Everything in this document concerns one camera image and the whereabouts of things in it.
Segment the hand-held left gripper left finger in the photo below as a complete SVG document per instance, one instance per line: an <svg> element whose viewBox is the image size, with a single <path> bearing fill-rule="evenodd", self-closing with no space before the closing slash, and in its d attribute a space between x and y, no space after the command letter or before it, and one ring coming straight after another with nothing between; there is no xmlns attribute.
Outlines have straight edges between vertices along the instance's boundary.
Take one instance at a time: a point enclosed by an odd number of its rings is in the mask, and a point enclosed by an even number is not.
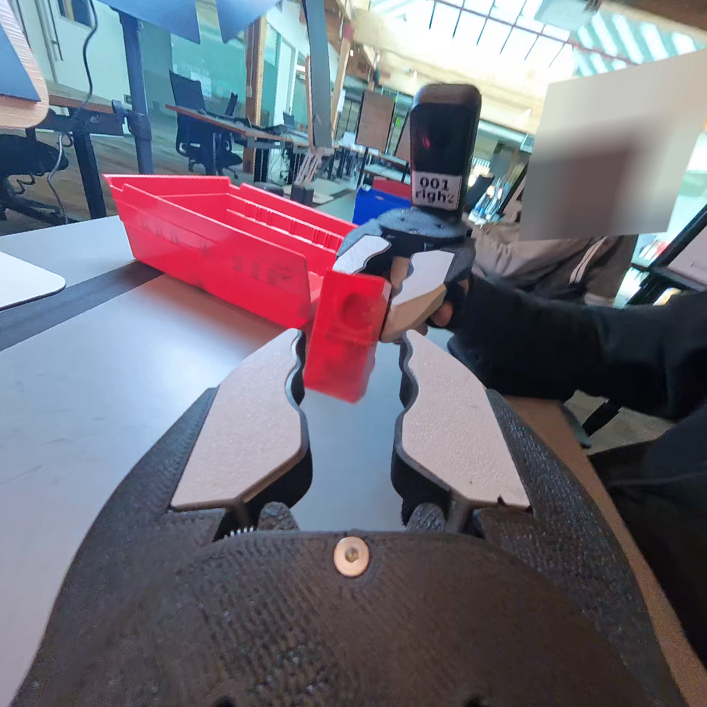
<svg viewBox="0 0 707 707"><path fill-rule="evenodd" d="M293 506L312 482L304 398L305 334L288 329L219 384L170 502L225 509L255 528L270 502Z"/></svg>

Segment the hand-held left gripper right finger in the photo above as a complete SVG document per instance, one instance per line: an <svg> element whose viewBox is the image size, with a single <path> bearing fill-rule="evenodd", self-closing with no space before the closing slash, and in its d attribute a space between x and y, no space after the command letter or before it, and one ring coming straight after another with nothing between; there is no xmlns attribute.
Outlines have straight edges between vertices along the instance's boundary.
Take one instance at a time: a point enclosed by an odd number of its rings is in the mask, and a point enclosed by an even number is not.
<svg viewBox="0 0 707 707"><path fill-rule="evenodd" d="M453 531L486 508L527 512L531 501L476 376L417 331L400 343L402 413L394 428L391 480L406 525L437 506Z"/></svg>

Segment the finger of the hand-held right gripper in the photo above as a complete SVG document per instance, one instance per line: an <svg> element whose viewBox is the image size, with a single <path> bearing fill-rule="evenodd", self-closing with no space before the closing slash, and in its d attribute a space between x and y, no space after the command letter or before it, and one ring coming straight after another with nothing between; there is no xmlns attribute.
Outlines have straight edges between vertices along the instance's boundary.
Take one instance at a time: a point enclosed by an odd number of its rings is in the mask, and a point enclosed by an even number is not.
<svg viewBox="0 0 707 707"><path fill-rule="evenodd" d="M390 269L392 297L380 332L380 342L398 343L405 331L426 334L427 320L442 305L446 277L455 255L434 250L410 258L396 255Z"/></svg>
<svg viewBox="0 0 707 707"><path fill-rule="evenodd" d="M391 243L378 235L346 238L337 253L332 270L342 274L385 275L393 260Z"/></svg>

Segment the red toy block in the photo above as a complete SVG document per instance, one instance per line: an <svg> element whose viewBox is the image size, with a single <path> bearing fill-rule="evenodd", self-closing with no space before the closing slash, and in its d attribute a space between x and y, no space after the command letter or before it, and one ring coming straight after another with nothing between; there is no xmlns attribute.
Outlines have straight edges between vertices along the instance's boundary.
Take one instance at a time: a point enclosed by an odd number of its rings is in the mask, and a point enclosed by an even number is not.
<svg viewBox="0 0 707 707"><path fill-rule="evenodd" d="M390 292L384 277L326 274L308 338L305 388L349 403L364 396Z"/></svg>

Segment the red plastic bin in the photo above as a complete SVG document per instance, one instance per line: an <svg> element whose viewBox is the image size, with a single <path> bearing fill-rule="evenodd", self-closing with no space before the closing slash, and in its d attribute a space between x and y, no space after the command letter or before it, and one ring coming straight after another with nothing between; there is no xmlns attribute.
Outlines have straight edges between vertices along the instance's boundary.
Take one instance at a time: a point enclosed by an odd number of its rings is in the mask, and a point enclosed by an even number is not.
<svg viewBox="0 0 707 707"><path fill-rule="evenodd" d="M355 225L226 176L104 174L134 258L287 329L307 329Z"/></svg>

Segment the blue bin with white label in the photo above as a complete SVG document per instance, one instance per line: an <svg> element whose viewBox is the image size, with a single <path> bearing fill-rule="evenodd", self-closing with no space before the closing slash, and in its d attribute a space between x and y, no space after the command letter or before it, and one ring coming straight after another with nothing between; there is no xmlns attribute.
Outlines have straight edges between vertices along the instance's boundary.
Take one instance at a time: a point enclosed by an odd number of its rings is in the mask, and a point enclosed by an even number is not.
<svg viewBox="0 0 707 707"><path fill-rule="evenodd" d="M363 225L369 220L376 219L382 214L397 209L411 207L411 190L405 184L403 190L392 193L374 188L356 191L353 216L351 222L355 225Z"/></svg>

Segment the brown partition board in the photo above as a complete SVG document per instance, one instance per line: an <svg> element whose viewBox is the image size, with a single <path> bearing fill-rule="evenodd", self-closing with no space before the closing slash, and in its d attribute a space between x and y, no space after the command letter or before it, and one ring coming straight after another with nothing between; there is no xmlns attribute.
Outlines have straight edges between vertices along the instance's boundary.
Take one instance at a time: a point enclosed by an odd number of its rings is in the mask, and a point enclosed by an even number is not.
<svg viewBox="0 0 707 707"><path fill-rule="evenodd" d="M366 90L360 105L356 144L384 154L393 114L394 99L392 97Z"/></svg>

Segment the wooden office desk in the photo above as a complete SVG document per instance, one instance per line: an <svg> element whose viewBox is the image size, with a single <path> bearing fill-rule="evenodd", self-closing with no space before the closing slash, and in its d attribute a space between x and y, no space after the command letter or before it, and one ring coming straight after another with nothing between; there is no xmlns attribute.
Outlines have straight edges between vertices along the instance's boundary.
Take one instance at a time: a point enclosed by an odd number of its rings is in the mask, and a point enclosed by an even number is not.
<svg viewBox="0 0 707 707"><path fill-rule="evenodd" d="M109 100L86 99L80 91L53 81L47 86L49 107L66 114L49 113L44 126L71 137L89 215L104 218L107 208L92 137L127 137L125 119L115 113Z"/></svg>
<svg viewBox="0 0 707 707"><path fill-rule="evenodd" d="M254 151L254 166L252 174L256 182L267 180L269 172L269 156L266 152L280 149L288 152L290 156L290 166L286 183L292 185L296 181L297 173L303 160L308 154L309 145L304 137L292 134L287 131L273 133L265 129L248 127L240 122L227 117L218 117L207 112L200 112L189 108L182 108L170 104L165 107L174 112L179 118L187 119L192 126L199 125L199 131L212 136L235 135L240 141L245 143L245 148Z"/></svg>

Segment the black flag panel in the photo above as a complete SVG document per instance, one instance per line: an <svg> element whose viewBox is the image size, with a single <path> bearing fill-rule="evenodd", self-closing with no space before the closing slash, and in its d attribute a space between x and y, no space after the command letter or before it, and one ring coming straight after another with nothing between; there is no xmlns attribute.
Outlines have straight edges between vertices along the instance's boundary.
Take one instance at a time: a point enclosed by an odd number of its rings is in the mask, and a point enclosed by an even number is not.
<svg viewBox="0 0 707 707"><path fill-rule="evenodd" d="M313 146L331 149L331 75L323 1L302 1L309 42L309 89Z"/></svg>

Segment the person's dark clothing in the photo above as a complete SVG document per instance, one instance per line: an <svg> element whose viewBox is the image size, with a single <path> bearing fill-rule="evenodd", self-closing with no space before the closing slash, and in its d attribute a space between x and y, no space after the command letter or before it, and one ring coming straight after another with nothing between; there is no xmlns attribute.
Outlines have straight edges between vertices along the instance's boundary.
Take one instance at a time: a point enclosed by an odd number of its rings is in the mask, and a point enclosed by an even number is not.
<svg viewBox="0 0 707 707"><path fill-rule="evenodd" d="M706 406L590 459L706 666Z"/></svg>

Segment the black office chair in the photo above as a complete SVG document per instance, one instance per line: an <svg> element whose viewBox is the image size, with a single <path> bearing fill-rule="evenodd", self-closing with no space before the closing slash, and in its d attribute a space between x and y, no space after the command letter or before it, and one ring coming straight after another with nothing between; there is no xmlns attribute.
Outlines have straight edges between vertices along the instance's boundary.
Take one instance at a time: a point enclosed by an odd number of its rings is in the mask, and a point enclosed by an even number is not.
<svg viewBox="0 0 707 707"><path fill-rule="evenodd" d="M199 80L169 71L172 96L176 108L192 111L199 116L211 116L206 107ZM207 175L222 175L243 164L243 158L234 148L233 134L207 120L176 113L177 131L175 149L187 159L187 168L204 167Z"/></svg>
<svg viewBox="0 0 707 707"><path fill-rule="evenodd" d="M68 167L68 158L64 152L64 137L68 138L68 146L72 146L71 118L59 116L50 110L46 122L56 128L58 134L56 147L37 140L34 128L28 129L25 136L1 134L1 219L3 221L7 219L7 211L14 211L48 225L66 225L73 222L52 183L54 174ZM35 185L37 179L41 177L47 178L56 205L25 196L26 190Z"/></svg>

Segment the black light stand pole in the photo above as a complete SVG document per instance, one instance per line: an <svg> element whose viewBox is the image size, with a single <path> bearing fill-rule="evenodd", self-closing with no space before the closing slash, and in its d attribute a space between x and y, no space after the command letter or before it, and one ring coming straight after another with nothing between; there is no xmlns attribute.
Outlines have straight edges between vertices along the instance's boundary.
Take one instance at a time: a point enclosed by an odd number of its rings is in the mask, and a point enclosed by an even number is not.
<svg viewBox="0 0 707 707"><path fill-rule="evenodd" d="M128 127L134 138L138 172L150 175L154 173L154 159L151 123L148 118L143 55L139 41L140 27L137 18L122 11L119 11L118 15L124 38L131 96Z"/></svg>

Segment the studio light panel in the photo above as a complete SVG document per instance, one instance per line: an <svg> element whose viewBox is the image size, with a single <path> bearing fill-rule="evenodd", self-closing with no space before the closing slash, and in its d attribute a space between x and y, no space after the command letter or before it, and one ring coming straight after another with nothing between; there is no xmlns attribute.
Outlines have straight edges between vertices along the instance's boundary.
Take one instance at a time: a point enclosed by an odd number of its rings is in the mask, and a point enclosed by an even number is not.
<svg viewBox="0 0 707 707"><path fill-rule="evenodd" d="M116 12L187 40L200 43L199 23L195 1L102 1ZM259 17L266 15L278 1L215 1L218 25L224 43L236 39Z"/></svg>

